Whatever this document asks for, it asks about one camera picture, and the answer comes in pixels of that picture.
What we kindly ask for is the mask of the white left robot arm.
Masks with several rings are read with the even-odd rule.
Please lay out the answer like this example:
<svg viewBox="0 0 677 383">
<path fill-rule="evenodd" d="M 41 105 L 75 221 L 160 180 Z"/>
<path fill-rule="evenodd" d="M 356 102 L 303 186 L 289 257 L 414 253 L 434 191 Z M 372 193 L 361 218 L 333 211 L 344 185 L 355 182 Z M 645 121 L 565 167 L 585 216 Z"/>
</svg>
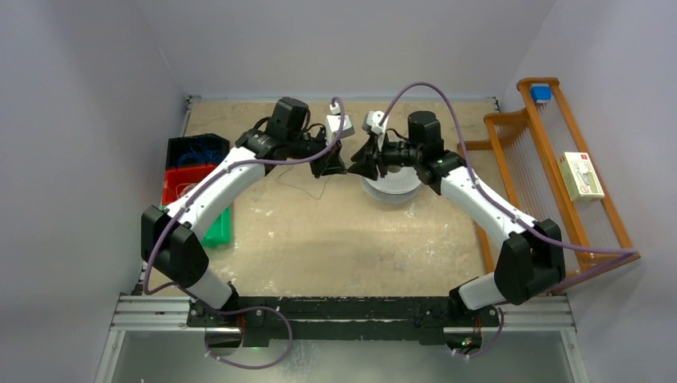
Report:
<svg viewBox="0 0 677 383">
<path fill-rule="evenodd" d="M 141 216 L 141 256 L 147 264 L 143 293 L 177 286 L 208 306 L 207 316 L 215 324 L 231 325 L 238 315 L 236 289 L 210 269 L 202 238 L 241 193 L 275 167 L 316 162 L 334 152 L 347 123 L 340 97 L 332 98 L 331 111 L 339 118 L 338 131 L 331 140 L 313 140 L 303 132 L 308 105 L 292 97 L 279 99 L 273 113 L 244 132 L 196 186 L 164 208 L 148 207 Z"/>
</svg>

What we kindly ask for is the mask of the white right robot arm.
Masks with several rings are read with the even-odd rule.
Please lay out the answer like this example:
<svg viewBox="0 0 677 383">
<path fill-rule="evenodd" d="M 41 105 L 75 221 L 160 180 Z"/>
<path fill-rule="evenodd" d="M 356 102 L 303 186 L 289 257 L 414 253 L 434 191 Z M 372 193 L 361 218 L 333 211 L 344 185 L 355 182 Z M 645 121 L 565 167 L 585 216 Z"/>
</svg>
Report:
<svg viewBox="0 0 677 383">
<path fill-rule="evenodd" d="M 411 168 L 422 184 L 461 207 L 500 247 L 494 271 L 449 292 L 454 322 L 466 325 L 480 309 L 498 303 L 520 305 L 564 280 L 557 223 L 525 214 L 484 183 L 461 155 L 445 148 L 441 123 L 431 111 L 411 113 L 408 135 L 397 142 L 389 141 L 384 116 L 382 111 L 366 114 L 362 127 L 369 138 L 350 158 L 348 171 L 377 181 L 391 168 Z"/>
</svg>

